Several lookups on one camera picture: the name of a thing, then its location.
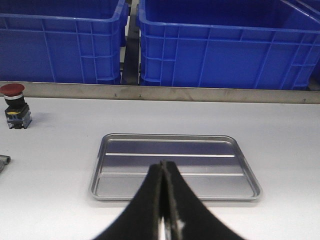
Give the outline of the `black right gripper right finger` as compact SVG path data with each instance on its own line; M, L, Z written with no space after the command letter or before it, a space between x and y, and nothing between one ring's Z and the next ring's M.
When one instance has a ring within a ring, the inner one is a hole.
M173 161L162 161L161 211L167 240L242 240L198 199Z

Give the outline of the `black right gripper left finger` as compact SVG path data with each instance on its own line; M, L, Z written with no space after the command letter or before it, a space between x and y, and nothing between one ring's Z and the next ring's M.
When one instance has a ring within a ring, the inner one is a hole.
M157 240L161 219L161 165L149 167L142 185L118 218L96 240Z

